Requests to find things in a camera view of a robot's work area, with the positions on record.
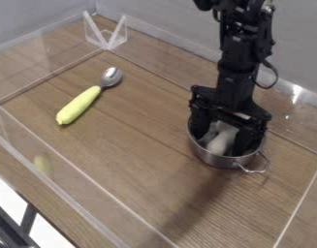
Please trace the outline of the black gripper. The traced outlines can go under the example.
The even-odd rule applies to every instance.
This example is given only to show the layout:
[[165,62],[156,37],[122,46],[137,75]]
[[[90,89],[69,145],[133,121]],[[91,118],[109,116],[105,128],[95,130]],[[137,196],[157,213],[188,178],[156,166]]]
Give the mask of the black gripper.
[[190,133],[203,138],[213,121],[223,121],[239,129],[232,155],[244,156],[256,149],[264,137],[272,114],[255,101],[259,65],[237,70],[219,65],[217,87],[190,87]]

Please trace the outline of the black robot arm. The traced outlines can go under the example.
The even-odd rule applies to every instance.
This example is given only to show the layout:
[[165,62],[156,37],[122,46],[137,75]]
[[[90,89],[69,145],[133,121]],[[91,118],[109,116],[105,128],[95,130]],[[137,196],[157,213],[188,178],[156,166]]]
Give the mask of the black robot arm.
[[231,155],[239,157],[256,149],[264,139],[272,114],[256,103],[259,68],[272,68],[275,40],[272,22],[276,11],[269,0],[193,0],[197,9],[211,12],[219,22],[220,50],[216,87],[190,87],[189,129],[201,139],[213,123],[228,125],[232,135]]

